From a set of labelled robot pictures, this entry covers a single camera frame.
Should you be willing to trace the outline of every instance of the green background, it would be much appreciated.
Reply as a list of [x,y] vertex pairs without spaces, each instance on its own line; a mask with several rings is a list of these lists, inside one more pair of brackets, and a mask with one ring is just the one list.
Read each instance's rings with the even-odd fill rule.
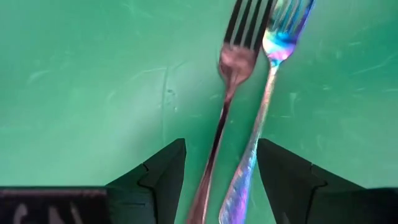
[[[183,223],[223,101],[234,0],[0,2],[0,185],[103,185],[186,138]],[[398,1],[316,2],[278,80],[263,137],[364,187],[398,185]],[[208,223],[251,132],[260,55],[238,90]],[[256,169],[247,223],[274,223]]]

